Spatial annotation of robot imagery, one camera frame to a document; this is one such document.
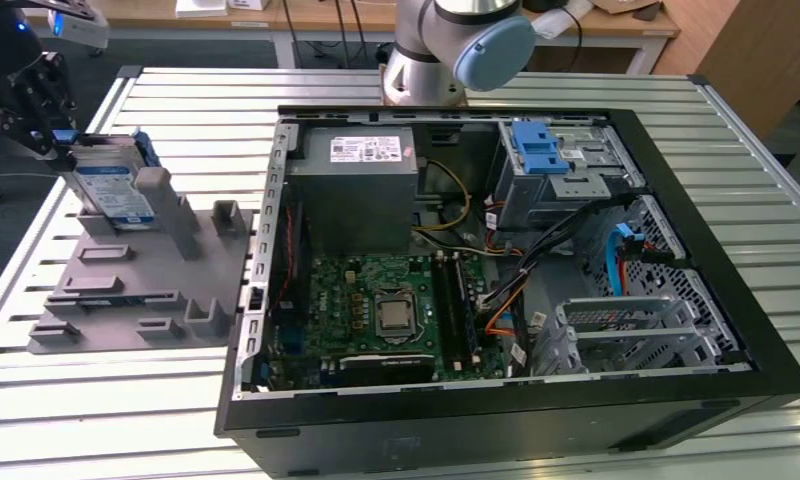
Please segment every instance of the wooden desk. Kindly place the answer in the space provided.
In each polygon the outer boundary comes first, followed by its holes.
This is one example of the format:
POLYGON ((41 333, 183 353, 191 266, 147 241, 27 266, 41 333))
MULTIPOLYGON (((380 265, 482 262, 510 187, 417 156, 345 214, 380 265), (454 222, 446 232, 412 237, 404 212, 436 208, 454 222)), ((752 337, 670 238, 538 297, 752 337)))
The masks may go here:
MULTIPOLYGON (((394 0, 357 0, 361 27, 365 32, 394 31, 394 0)), ((338 30, 337 11, 333 0, 287 0, 293 28, 297 30, 338 30)), ((524 15, 536 19, 541 14, 522 10, 524 15)), ((277 8, 275 24, 286 29, 283 9, 277 8)), ((349 0, 342 0, 341 16, 346 30, 356 30, 356 17, 349 0)), ((642 37, 660 36, 672 38, 678 34, 678 27, 664 12, 650 22, 634 19, 628 13, 609 15, 594 8, 580 19, 585 36, 594 37, 642 37)), ((572 26, 566 34, 577 35, 577 28, 572 26)))
MULTIPOLYGON (((269 40, 275 47, 278 68, 295 68, 293 36, 281 8, 281 0, 271 0, 262 11, 229 9, 227 16, 175 18, 174 0, 90 0, 99 8, 111 28, 110 38, 178 40, 269 40)), ((299 41, 338 41, 341 39, 333 0, 287 0, 290 18, 299 41)), ((394 1, 357 0, 361 27, 368 42, 392 42, 394 29, 394 1)), ((342 0, 341 14, 346 39, 357 41, 358 32, 349 0, 342 0)), ((525 12, 528 18, 538 15, 525 12)), ((629 14, 608 15, 594 9, 581 18, 584 47, 632 48, 636 54, 628 73, 649 73, 666 40, 678 34, 678 27, 661 12, 652 22, 642 22, 629 14)), ((33 18, 42 36, 46 20, 33 18)), ((574 46, 577 29, 572 27, 552 40, 537 37, 537 45, 574 46)))

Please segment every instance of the ram slot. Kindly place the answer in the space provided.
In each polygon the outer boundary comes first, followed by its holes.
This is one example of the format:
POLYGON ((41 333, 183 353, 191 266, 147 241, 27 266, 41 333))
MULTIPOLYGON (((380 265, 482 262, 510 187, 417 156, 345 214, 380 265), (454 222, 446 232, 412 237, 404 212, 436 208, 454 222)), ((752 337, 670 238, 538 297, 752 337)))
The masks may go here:
POLYGON ((433 255, 430 264, 438 338, 444 368, 460 371, 472 361, 472 345, 468 342, 470 310, 464 292, 461 267, 454 258, 433 255))

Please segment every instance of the power cable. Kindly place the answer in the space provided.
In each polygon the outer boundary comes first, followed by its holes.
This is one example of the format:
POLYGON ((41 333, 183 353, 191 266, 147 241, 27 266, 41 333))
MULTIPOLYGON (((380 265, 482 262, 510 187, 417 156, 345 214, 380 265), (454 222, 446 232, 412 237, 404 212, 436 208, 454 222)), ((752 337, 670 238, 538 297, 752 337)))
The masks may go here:
MULTIPOLYGON (((358 38, 361 39, 361 48, 358 49, 358 52, 364 51, 364 61, 366 62, 366 60, 368 60, 368 44, 364 41, 364 30, 361 29, 361 17, 358 17, 358 7, 356 6, 356 0, 349 0, 349 3, 352 4, 352 11, 356 15, 356 25, 358 26, 358 38)), ((358 52, 356 52, 356 55, 353 56, 353 61, 354 61, 356 57, 358 56, 358 52)))
POLYGON ((293 28, 293 21, 290 20, 290 9, 287 8, 287 0, 281 0, 283 5, 283 16, 287 19, 287 28, 290 29, 290 37, 293 38, 293 53, 295 55, 295 64, 298 68, 302 68, 302 55, 298 52, 298 45, 295 40, 295 29, 293 28))
POLYGON ((569 62, 569 68, 566 68, 566 72, 570 72, 574 69, 574 64, 577 63, 577 56, 581 53, 581 47, 584 46, 584 28, 581 27, 581 22, 577 21, 577 17, 572 15, 565 7, 560 7, 560 9, 565 12, 565 14, 572 18, 574 22, 574 26, 577 27, 577 46, 574 47, 574 51, 572 53, 572 61, 569 62))
POLYGON ((349 70, 349 46, 346 45, 346 29, 344 28, 340 0, 334 0, 334 10, 337 11, 337 24, 341 28, 341 43, 344 44, 344 68, 349 70))

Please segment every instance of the metal slotted table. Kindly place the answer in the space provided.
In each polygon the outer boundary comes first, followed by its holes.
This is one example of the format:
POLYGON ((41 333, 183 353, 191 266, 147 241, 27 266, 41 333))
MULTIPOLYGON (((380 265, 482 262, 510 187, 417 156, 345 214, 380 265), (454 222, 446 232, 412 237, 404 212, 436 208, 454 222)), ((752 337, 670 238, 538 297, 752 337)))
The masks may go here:
MULTIPOLYGON (((90 131, 142 126, 194 208, 219 198, 259 208, 275 107, 378 99, 374 71, 147 68, 115 80, 90 131)), ((682 77, 526 74, 497 91, 470 93, 469 103, 637 112, 800 362, 800 188, 710 87, 682 77)), ((0 278, 0 479, 265 477, 233 442, 211 434, 223 348, 25 352, 81 233, 78 208, 59 180, 0 278)), ((366 478, 444 475, 800 478, 800 400, 665 451, 366 478)))

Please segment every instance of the power supply label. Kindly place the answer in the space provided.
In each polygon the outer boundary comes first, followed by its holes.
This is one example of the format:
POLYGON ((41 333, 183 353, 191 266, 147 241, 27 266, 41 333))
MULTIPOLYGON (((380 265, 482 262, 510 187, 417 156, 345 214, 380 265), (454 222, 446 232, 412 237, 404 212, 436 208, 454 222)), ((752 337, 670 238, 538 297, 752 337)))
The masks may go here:
POLYGON ((334 137, 332 163, 400 162, 400 137, 334 137))
POLYGON ((121 166, 77 167, 74 172, 82 190, 118 228, 145 229, 154 220, 154 212, 133 188, 130 169, 121 166))

